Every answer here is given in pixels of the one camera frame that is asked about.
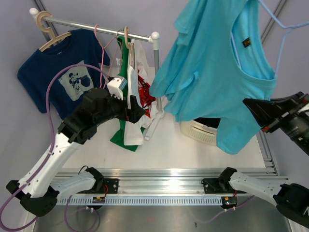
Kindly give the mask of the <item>black t shirt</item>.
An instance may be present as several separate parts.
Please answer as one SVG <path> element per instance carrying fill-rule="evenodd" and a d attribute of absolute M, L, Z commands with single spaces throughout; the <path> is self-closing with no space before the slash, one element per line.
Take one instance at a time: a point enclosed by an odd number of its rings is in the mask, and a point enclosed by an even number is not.
<path fill-rule="evenodd" d="M 221 119 L 220 118 L 205 118 L 205 117 L 199 117 L 197 119 L 194 119 L 194 121 L 205 125 L 207 127 L 211 128 L 218 128 Z"/>

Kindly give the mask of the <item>light blue wire hanger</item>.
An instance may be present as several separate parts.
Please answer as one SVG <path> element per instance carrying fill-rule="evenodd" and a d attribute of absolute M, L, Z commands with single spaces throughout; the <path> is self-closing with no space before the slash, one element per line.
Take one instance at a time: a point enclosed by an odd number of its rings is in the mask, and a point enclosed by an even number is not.
<path fill-rule="evenodd" d="M 259 0 L 261 7 L 265 10 L 265 12 L 270 17 L 268 23 L 266 24 L 266 26 L 263 30 L 263 33 L 261 34 L 262 44 L 264 44 L 267 41 L 269 34 L 273 31 L 273 27 L 274 27 L 275 24 L 278 25 L 284 31 L 284 34 L 282 36 L 281 43 L 280 43 L 280 48 L 279 48 L 279 52 L 278 52 L 278 58 L 277 58 L 276 66 L 275 66 L 275 73 L 276 74 L 279 71 L 281 57 L 282 57 L 286 37 L 296 29 L 309 26 L 308 21 L 304 22 L 304 23 L 292 24 L 292 25 L 285 25 L 284 23 L 281 22 L 279 17 L 282 14 L 282 12 L 284 11 L 284 8 L 288 4 L 288 2 L 289 2 L 288 0 L 280 0 L 280 1 L 278 1 L 276 8 L 274 10 L 271 10 L 267 6 L 265 0 Z"/>

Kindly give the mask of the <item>light blue t shirt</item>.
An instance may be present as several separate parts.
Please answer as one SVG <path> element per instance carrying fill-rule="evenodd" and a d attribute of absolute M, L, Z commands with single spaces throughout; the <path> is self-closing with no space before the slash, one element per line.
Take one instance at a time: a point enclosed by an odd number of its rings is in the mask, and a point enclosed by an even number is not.
<path fill-rule="evenodd" d="M 150 87 L 176 121 L 218 118 L 216 145 L 234 155 L 259 132 L 244 99 L 269 100 L 277 78 L 259 34 L 257 0 L 191 0 Z"/>

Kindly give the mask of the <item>pink wire hanger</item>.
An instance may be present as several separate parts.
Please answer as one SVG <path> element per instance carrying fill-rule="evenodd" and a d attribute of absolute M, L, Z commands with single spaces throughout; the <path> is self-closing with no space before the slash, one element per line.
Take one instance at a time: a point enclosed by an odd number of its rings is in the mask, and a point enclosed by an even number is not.
<path fill-rule="evenodd" d="M 100 45 L 100 47 L 101 47 L 101 49 L 102 49 L 102 56 L 101 56 L 101 65 L 100 65 L 100 70 L 101 70 L 101 73 L 100 73 L 100 85 L 99 85 L 99 87 L 100 88 L 105 88 L 105 86 L 106 86 L 106 84 L 107 84 L 107 80 L 105 80 L 105 83 L 104 83 L 104 85 L 103 85 L 103 66 L 104 66 L 104 52 L 105 52 L 105 48 L 107 47 L 107 46 L 109 46 L 109 44 L 113 41 L 113 40 L 115 40 L 117 37 L 118 37 L 118 33 L 119 33 L 119 31 L 117 31 L 116 32 L 116 35 L 104 46 L 102 43 L 101 43 L 101 41 L 100 41 L 100 39 L 98 38 L 98 36 L 97 36 L 97 28 L 99 27 L 99 24 L 95 24 L 95 29 L 94 29 L 94 34 L 95 34 L 95 38 L 97 39 L 97 42 L 99 43 L 99 45 Z"/>

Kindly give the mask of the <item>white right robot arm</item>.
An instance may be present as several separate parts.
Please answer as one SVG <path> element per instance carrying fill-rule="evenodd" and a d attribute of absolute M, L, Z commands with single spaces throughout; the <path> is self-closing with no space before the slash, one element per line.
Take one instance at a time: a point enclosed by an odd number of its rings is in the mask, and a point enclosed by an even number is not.
<path fill-rule="evenodd" d="M 298 92 L 271 100 L 244 99 L 243 103 L 263 132 L 280 129 L 303 152 L 309 152 L 308 94 Z M 224 192 L 233 189 L 254 195 L 274 205 L 286 218 L 309 226 L 309 190 L 300 184 L 271 184 L 227 167 L 218 177 L 218 186 Z"/>

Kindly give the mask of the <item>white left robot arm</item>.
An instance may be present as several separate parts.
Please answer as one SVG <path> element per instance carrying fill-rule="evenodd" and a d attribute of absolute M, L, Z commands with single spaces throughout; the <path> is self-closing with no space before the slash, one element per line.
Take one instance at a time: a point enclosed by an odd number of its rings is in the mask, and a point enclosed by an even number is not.
<path fill-rule="evenodd" d="M 104 176 L 93 167 L 62 182 L 53 179 L 69 157 L 96 134 L 99 125 L 114 118 L 136 123 L 144 114 L 139 96 L 122 100 L 106 89 L 91 89 L 62 121 L 54 141 L 32 170 L 20 180 L 11 180 L 7 190 L 37 217 L 45 216 L 58 201 L 76 193 L 101 192 Z"/>

